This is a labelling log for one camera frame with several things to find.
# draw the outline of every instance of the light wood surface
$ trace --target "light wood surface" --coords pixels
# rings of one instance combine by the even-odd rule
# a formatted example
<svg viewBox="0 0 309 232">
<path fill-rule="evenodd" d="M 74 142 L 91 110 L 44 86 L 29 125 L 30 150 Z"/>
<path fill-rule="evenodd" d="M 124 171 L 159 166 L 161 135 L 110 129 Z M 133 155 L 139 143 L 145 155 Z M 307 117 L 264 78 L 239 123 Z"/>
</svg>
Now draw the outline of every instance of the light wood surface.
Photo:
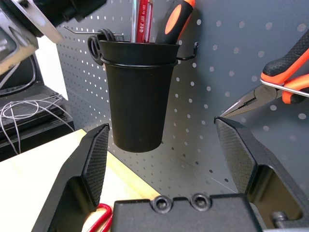
<svg viewBox="0 0 309 232">
<path fill-rule="evenodd" d="M 79 145 L 85 132 L 78 130 L 21 155 L 0 162 L 0 231 L 30 232 L 62 164 Z M 159 195 L 112 154 L 108 153 L 101 203 L 153 199 Z M 83 232 L 100 217 L 96 212 Z"/>
</svg>

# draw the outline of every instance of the black plastic cup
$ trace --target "black plastic cup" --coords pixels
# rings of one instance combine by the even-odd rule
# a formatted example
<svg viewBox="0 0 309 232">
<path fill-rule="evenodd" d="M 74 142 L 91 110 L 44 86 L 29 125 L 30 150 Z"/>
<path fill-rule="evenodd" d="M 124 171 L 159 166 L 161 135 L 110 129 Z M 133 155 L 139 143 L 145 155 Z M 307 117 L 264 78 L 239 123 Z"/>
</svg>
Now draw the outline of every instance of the black plastic cup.
<svg viewBox="0 0 309 232">
<path fill-rule="evenodd" d="M 162 141 L 179 45 L 99 41 L 106 65 L 114 143 L 129 152 Z"/>
</svg>

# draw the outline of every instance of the wire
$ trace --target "wire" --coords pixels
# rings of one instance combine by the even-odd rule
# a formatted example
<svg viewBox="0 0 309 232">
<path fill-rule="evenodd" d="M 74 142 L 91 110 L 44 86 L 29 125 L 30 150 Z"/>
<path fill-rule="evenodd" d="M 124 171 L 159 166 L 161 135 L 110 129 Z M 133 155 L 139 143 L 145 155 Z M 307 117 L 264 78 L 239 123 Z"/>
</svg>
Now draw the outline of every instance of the wire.
<svg viewBox="0 0 309 232">
<path fill-rule="evenodd" d="M 51 98 L 55 98 L 55 101 L 54 102 L 46 101 L 46 100 L 51 99 Z M 63 122 L 65 125 L 67 125 L 72 131 L 74 131 L 74 129 L 67 122 L 65 122 L 63 119 L 61 119 L 60 117 L 58 117 L 57 115 L 55 115 L 54 113 L 52 113 L 51 111 L 48 110 L 48 108 L 50 108 L 51 106 L 55 106 L 55 107 L 59 108 L 61 111 L 63 111 L 65 114 L 67 114 L 70 118 L 72 118 L 72 116 L 67 111 L 65 111 L 63 108 L 61 108 L 59 105 L 56 104 L 58 101 L 60 101 L 62 99 L 63 99 L 63 97 L 59 94 L 59 95 L 54 95 L 54 96 L 51 96 L 51 97 L 48 97 L 48 98 L 45 98 L 45 99 L 42 99 L 42 100 L 27 100 L 27 101 L 16 101 L 16 102 L 12 101 L 10 103 L 7 103 L 0 110 L 0 125 L 1 125 L 1 128 L 3 130 L 4 135 L 6 136 L 6 138 L 8 140 L 8 142 L 10 143 L 10 145 L 12 146 L 14 152 L 17 155 L 19 153 L 21 153 L 21 145 L 20 145 L 21 141 L 20 141 L 20 135 L 19 135 L 19 131 L 18 131 L 17 123 L 16 123 L 17 119 L 30 118 L 30 117 L 33 117 L 34 115 L 36 115 L 36 114 L 38 114 L 40 112 L 46 111 L 49 114 L 51 114 L 54 117 L 56 117 L 61 122 Z M 45 103 L 48 103 L 49 105 L 47 107 L 42 107 L 42 106 L 39 105 L 40 102 L 45 102 Z M 15 115 L 14 112 L 13 112 L 13 107 L 15 107 L 17 105 L 20 105 L 20 104 L 33 105 L 33 106 L 36 107 L 36 110 L 35 110 L 34 113 L 31 113 L 31 114 Z M 11 111 L 11 114 L 12 114 L 11 116 L 8 116 L 8 115 L 5 114 L 8 110 Z M 17 152 L 17 150 L 16 150 L 12 140 L 8 136 L 7 132 L 5 131 L 2 118 L 8 118 L 8 119 L 12 119 L 14 121 L 15 129 L 16 129 L 16 132 L 17 132 L 19 153 Z"/>
<path fill-rule="evenodd" d="M 8 74 L 2 79 L 0 82 L 0 89 L 4 86 L 4 84 L 8 81 L 8 79 L 13 75 L 13 73 L 16 71 L 20 63 L 15 64 L 15 66 L 9 71 Z"/>
<path fill-rule="evenodd" d="M 10 108 L 11 108 L 12 116 L 14 117 L 13 108 L 12 108 L 12 105 L 11 105 L 11 104 L 10 104 Z M 13 118 L 13 121 L 14 121 L 15 129 L 16 129 L 16 133 L 17 133 L 18 150 L 19 150 L 19 153 L 21 153 L 19 131 L 18 131 L 18 127 L 17 127 L 17 123 L 16 123 L 15 118 Z"/>
<path fill-rule="evenodd" d="M 31 57 L 29 57 L 29 59 L 30 59 L 30 62 L 31 62 L 31 65 L 32 65 L 32 71 L 33 71 L 32 80 L 28 84 L 22 85 L 20 87 L 9 88 L 9 89 L 11 89 L 10 91 L 1 90 L 1 88 L 0 88 L 0 97 L 20 92 L 20 91 L 30 87 L 35 82 L 35 80 L 37 78 L 37 74 L 36 74 L 37 67 L 36 67 L 36 64 L 35 64 L 35 61 L 34 61 L 34 57 L 31 56 Z"/>
</svg>

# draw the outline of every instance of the screwdriver handle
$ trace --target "screwdriver handle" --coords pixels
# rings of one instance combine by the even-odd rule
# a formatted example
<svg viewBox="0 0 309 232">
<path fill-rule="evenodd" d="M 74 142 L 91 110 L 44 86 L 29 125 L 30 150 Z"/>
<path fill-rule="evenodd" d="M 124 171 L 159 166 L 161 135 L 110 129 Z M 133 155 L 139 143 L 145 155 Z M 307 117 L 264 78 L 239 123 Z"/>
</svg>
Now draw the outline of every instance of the screwdriver handle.
<svg viewBox="0 0 309 232">
<path fill-rule="evenodd" d="M 309 59 L 309 30 L 282 58 L 266 64 L 261 74 L 264 81 L 282 84 Z"/>
<path fill-rule="evenodd" d="M 193 11 L 195 0 L 175 0 L 163 19 L 156 44 L 176 44 Z"/>
</svg>

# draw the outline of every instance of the orange handle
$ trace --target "orange handle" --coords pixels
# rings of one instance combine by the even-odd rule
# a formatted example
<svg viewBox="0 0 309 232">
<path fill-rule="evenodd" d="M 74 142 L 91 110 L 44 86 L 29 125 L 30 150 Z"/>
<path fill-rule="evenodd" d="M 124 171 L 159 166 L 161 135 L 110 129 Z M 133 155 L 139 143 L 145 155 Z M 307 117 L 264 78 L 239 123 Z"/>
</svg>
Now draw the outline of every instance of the orange handle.
<svg viewBox="0 0 309 232">
<path fill-rule="evenodd" d="M 159 29 L 156 44 L 176 44 L 195 7 L 195 0 L 176 0 Z"/>
<path fill-rule="evenodd" d="M 309 93 L 309 74 L 303 75 L 287 82 L 284 87 Z M 291 92 L 284 91 L 282 93 L 282 100 L 286 104 L 299 103 L 302 102 L 304 99 L 304 96 Z"/>
<path fill-rule="evenodd" d="M 289 79 L 309 59 L 309 30 L 282 58 L 269 62 L 263 69 L 261 78 L 273 84 L 282 84 Z"/>
</svg>

